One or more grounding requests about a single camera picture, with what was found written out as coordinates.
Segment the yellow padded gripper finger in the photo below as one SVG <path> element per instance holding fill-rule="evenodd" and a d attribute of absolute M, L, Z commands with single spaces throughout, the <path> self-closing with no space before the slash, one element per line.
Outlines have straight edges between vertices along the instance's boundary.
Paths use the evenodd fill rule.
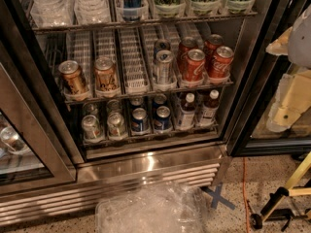
<path fill-rule="evenodd" d="M 280 56 L 288 54 L 288 41 L 292 32 L 292 27 L 284 31 L 275 41 L 270 43 L 265 51 L 269 54 Z"/>
<path fill-rule="evenodd" d="M 299 68 L 292 75 L 284 74 L 268 113 L 266 128 L 272 132 L 290 129 L 311 107 L 311 70 Z"/>

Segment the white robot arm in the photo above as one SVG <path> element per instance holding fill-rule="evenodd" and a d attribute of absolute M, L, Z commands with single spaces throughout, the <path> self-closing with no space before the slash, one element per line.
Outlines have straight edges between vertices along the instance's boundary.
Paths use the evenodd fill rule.
<path fill-rule="evenodd" d="M 290 129 L 311 107 L 311 5 L 265 51 L 285 55 L 298 68 L 279 81 L 266 127 L 272 132 Z"/>

